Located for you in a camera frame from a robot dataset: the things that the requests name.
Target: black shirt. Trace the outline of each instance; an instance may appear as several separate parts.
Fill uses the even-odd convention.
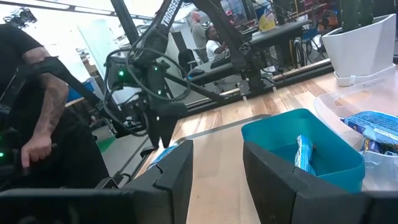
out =
[[[24,63],[22,55],[37,47],[42,47],[42,45],[23,30],[9,25],[0,25],[0,94],[3,94],[18,66]],[[40,116],[44,93],[45,88],[38,78],[26,83],[7,118],[9,124],[23,132],[26,137],[31,137]],[[76,121],[78,121],[76,116],[65,110],[55,133],[59,133],[59,129],[70,127]]]

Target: green mat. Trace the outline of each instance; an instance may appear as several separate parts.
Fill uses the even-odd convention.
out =
[[[104,153],[108,148],[112,145],[112,143],[116,140],[115,137],[111,137],[102,141],[97,141],[97,145],[101,153]]]

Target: white pot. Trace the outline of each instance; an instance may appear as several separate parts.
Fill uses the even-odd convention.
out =
[[[374,18],[373,24],[340,34],[335,29],[322,37],[336,74],[372,75],[391,67],[396,36],[396,15]]]

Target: woman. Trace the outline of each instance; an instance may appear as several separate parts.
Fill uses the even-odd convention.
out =
[[[223,44],[220,44],[217,41],[218,34],[217,30],[214,27],[208,27],[205,31],[205,35],[207,38],[207,57],[209,58],[209,62],[212,62],[218,54],[223,53],[223,51],[226,49],[226,44],[225,42]]]

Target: tattoo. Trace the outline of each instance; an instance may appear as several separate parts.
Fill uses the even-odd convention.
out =
[[[26,52],[22,58],[26,63],[43,61],[50,54],[44,47],[37,47]],[[61,118],[68,96],[68,87],[57,77],[42,74],[41,81],[45,88],[42,111],[37,121],[34,134],[52,134]]]

